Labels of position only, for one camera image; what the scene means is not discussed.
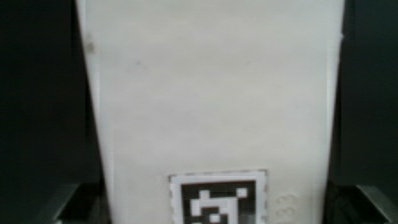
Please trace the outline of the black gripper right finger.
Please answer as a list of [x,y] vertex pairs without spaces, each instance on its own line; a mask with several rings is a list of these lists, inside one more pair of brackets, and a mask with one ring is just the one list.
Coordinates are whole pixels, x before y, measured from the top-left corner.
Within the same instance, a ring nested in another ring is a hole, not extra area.
[[329,183],[325,224],[398,224],[398,206],[375,186]]

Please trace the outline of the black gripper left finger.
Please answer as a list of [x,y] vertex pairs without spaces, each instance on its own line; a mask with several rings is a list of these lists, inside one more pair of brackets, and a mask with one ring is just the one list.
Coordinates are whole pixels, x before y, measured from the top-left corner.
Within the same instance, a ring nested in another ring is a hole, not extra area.
[[100,183],[85,183],[76,187],[55,224],[110,224],[108,201]]

